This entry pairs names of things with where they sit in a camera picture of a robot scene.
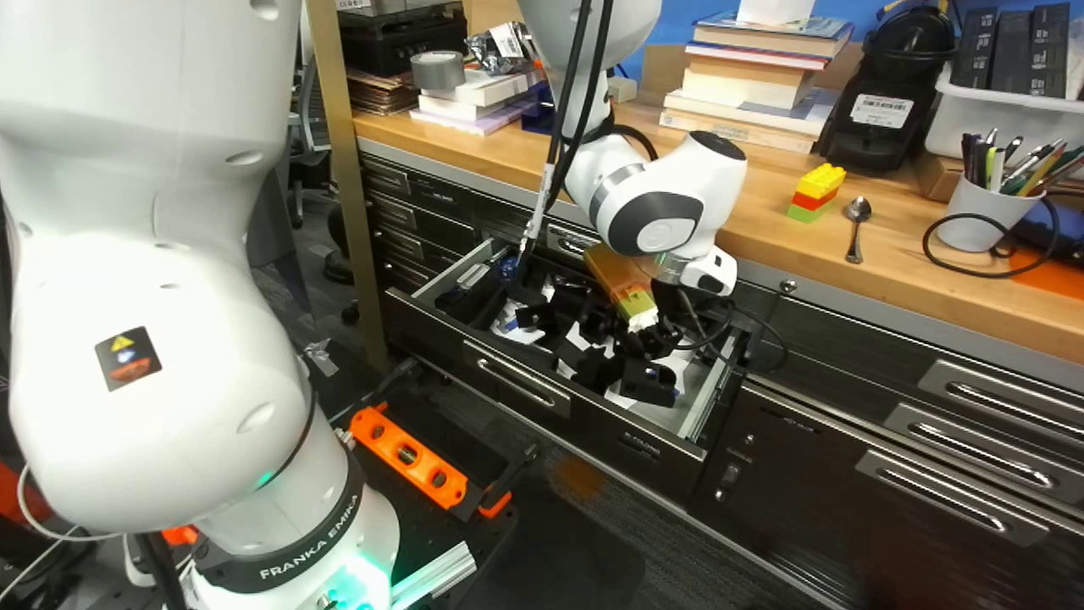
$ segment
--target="wooden workbench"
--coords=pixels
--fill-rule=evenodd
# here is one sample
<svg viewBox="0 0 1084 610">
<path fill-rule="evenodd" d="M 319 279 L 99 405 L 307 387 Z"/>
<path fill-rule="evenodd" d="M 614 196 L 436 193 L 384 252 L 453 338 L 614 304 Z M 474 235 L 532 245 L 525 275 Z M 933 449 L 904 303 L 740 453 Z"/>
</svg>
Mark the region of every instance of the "wooden workbench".
<svg viewBox="0 0 1084 610">
<path fill-rule="evenodd" d="M 658 129 L 654 113 L 624 110 L 624 123 L 639 125 L 658 151 L 682 144 L 682 132 Z M 359 140 L 374 140 L 424 161 L 449 162 L 457 170 L 501 180 L 523 191 L 540 187 L 545 140 L 501 129 L 487 140 L 449 132 L 440 125 L 411 123 L 411 117 L 356 117 Z M 846 263 L 850 222 L 825 210 L 817 225 L 788 222 L 786 199 L 817 157 L 794 157 L 780 151 L 752 151 L 743 199 L 723 228 L 719 245 L 740 260 L 759 260 L 794 273 L 852 294 L 868 294 L 909 312 L 955 323 L 992 338 L 1007 338 L 1055 358 L 1084 363 L 1084 303 L 1033 287 L 1023 283 L 989 283 L 943 273 L 925 260 L 920 235 L 943 205 L 920 199 L 909 170 L 893 178 L 850 178 L 833 199 L 841 210 L 850 196 L 874 205 L 874 222 L 861 230 L 865 263 Z"/>
</svg>

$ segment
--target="open drawer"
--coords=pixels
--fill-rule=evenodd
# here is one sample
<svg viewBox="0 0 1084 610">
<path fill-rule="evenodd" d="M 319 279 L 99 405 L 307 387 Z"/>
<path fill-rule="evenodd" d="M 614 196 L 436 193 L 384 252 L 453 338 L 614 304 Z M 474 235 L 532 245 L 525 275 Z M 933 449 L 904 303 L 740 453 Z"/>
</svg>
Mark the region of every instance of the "open drawer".
<svg viewBox="0 0 1084 610">
<path fill-rule="evenodd" d="M 443 297 L 478 283 L 506 254 L 508 247 L 484 240 L 414 294 L 386 291 L 391 345 L 426 358 L 634 483 L 679 503 L 688 498 L 712 449 L 709 432 L 723 418 L 725 387 L 734 381 L 725 345 L 719 358 L 688 355 L 682 363 L 675 405 L 598 395 L 557 367 L 557 352 L 493 335 L 491 319 L 501 304 L 478 297 L 478 309 L 487 312 L 474 315 L 459 303 L 449 312 Z M 570 260 L 552 263 L 589 283 Z"/>
</svg>

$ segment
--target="sticker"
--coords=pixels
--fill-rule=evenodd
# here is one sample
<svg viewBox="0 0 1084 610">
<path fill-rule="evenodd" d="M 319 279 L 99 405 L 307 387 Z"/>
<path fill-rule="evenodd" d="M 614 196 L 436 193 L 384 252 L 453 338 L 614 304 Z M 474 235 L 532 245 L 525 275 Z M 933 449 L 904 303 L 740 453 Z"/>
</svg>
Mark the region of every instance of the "sticker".
<svg viewBox="0 0 1084 610">
<path fill-rule="evenodd" d="M 159 352 L 143 326 L 107 335 L 96 345 L 96 352 L 107 389 L 122 389 L 164 371 Z"/>
<path fill-rule="evenodd" d="M 886 97 L 886 95 L 858 95 L 850 110 L 850 123 L 900 129 L 911 117 L 911 97 Z"/>
</svg>

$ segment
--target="pen holder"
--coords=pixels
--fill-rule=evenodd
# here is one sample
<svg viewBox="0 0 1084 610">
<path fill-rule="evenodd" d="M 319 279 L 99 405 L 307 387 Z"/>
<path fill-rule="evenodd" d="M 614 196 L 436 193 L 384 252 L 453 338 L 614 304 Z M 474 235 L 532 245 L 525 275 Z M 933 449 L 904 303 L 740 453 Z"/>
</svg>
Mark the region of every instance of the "pen holder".
<svg viewBox="0 0 1084 610">
<path fill-rule="evenodd" d="M 1040 196 L 1007 196 L 959 180 L 934 235 L 953 252 L 989 252 L 1033 205 L 1040 205 Z"/>
</svg>

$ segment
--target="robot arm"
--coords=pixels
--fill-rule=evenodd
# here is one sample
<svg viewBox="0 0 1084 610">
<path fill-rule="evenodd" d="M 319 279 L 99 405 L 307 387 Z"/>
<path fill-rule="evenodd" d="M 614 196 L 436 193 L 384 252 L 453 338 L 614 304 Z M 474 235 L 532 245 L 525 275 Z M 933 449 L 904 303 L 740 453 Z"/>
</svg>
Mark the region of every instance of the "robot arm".
<svg viewBox="0 0 1084 610">
<path fill-rule="evenodd" d="M 614 252 L 654 258 L 660 283 L 727 294 L 740 263 L 716 247 L 716 230 L 743 191 L 745 153 L 716 132 L 695 132 L 664 161 L 642 161 L 624 137 L 598 137 L 611 123 L 607 69 L 646 41 L 660 0 L 604 0 L 614 4 L 604 9 L 583 4 L 594 0 L 519 4 L 567 104 L 562 157 L 572 161 L 549 187 L 567 187 Z M 577 44 L 578 13 L 589 13 L 589 24 Z"/>
</svg>

